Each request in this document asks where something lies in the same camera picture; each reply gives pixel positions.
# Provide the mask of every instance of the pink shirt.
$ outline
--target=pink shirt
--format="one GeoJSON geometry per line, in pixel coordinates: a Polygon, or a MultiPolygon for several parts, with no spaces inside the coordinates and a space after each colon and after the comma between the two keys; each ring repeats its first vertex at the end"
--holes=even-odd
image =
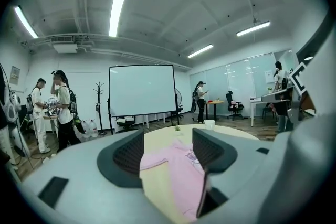
{"type": "Polygon", "coordinates": [[[186,218],[194,221],[203,192],[204,171],[192,148],[176,140],[159,152],[145,153],[140,170],[168,162],[176,205],[186,218]]]}

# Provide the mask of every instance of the white ceiling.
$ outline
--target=white ceiling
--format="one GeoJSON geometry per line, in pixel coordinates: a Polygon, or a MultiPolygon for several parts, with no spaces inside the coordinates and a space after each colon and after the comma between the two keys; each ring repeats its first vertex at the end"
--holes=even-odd
{"type": "Polygon", "coordinates": [[[85,38],[77,44],[89,51],[118,51],[190,67],[203,56],[195,60],[186,56],[210,43],[221,49],[205,52],[207,59],[219,51],[232,51],[235,40],[241,48],[256,38],[290,36],[309,7],[300,5],[300,0],[125,0],[119,37],[109,38],[111,5],[112,0],[13,0],[7,20],[33,51],[53,49],[49,41],[53,35],[82,33],[85,38]],[[14,16],[15,5],[21,6],[41,38],[32,40],[14,16]],[[238,41],[236,32],[253,25],[253,15],[261,22],[270,20],[271,27],[238,41]]]}

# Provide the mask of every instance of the floor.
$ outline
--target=floor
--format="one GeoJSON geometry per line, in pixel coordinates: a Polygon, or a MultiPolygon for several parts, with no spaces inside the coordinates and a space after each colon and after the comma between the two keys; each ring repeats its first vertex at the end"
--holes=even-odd
{"type": "MultiPolygon", "coordinates": [[[[184,124],[196,124],[196,122],[193,122],[193,115],[191,113],[185,113],[183,114],[183,118],[180,120],[180,125],[184,124]]],[[[161,129],[164,127],[171,126],[171,122],[168,119],[166,123],[164,124],[163,121],[155,121],[151,122],[149,124],[149,129],[146,128],[146,125],[138,125],[135,126],[135,129],[143,129],[145,133],[161,129]]],[[[174,125],[177,124],[176,118],[173,119],[174,125]]],[[[259,138],[260,140],[268,140],[273,141],[276,136],[276,129],[277,129],[277,123],[275,119],[272,118],[272,116],[266,117],[266,120],[262,120],[261,118],[255,118],[254,119],[254,126],[251,127],[251,119],[244,119],[244,120],[232,120],[227,119],[225,116],[218,116],[218,120],[216,121],[216,125],[226,126],[235,128],[238,130],[242,130],[244,132],[247,132],[249,134],[252,134],[259,138]]],[[[47,134],[47,143],[51,149],[49,153],[41,154],[39,153],[38,146],[36,144],[36,139],[34,135],[31,135],[30,138],[25,138],[26,142],[28,144],[28,147],[31,152],[31,158],[28,160],[27,158],[21,158],[16,155],[15,159],[19,164],[16,166],[17,170],[16,173],[20,180],[24,180],[29,174],[31,174],[35,169],[37,169],[39,166],[42,165],[42,162],[48,157],[51,158],[52,154],[55,154],[58,149],[58,142],[57,137],[55,134],[48,133],[47,134]]],[[[99,139],[99,137],[94,138],[90,137],[89,139],[82,138],[82,142],[86,142],[93,139],[99,139]]]]}

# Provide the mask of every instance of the white t-shirt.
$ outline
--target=white t-shirt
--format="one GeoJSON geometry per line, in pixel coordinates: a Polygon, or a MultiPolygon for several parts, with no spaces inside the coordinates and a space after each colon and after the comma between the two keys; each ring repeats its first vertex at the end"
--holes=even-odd
{"type": "Polygon", "coordinates": [[[204,91],[203,91],[203,88],[202,88],[202,87],[198,87],[198,88],[197,88],[197,94],[198,94],[198,97],[199,97],[200,99],[204,99],[204,95],[201,95],[203,92],[204,92],[204,91]]]}
{"type": "Polygon", "coordinates": [[[274,76],[274,84],[276,85],[277,83],[279,84],[279,89],[277,90],[275,88],[275,91],[280,91],[282,90],[282,80],[284,78],[288,77],[288,72],[285,70],[280,70],[275,76],[274,76]]]}
{"type": "Polygon", "coordinates": [[[32,93],[31,93],[31,101],[33,103],[33,111],[34,112],[37,112],[37,113],[40,113],[42,112],[43,108],[39,107],[36,103],[39,102],[39,103],[43,103],[42,102],[42,98],[41,98],[41,91],[39,88],[35,88],[32,93]]]}
{"type": "MultiPolygon", "coordinates": [[[[70,104],[70,92],[67,87],[61,86],[57,91],[57,97],[61,104],[70,104]]],[[[58,114],[58,121],[60,124],[68,123],[72,121],[73,118],[69,108],[61,109],[58,114]]]]}

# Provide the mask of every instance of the white screen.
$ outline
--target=white screen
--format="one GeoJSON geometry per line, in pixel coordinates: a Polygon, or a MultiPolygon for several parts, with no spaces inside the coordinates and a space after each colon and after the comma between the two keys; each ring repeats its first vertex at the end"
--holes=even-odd
{"type": "Polygon", "coordinates": [[[176,111],[173,66],[110,67],[111,116],[176,111]]]}

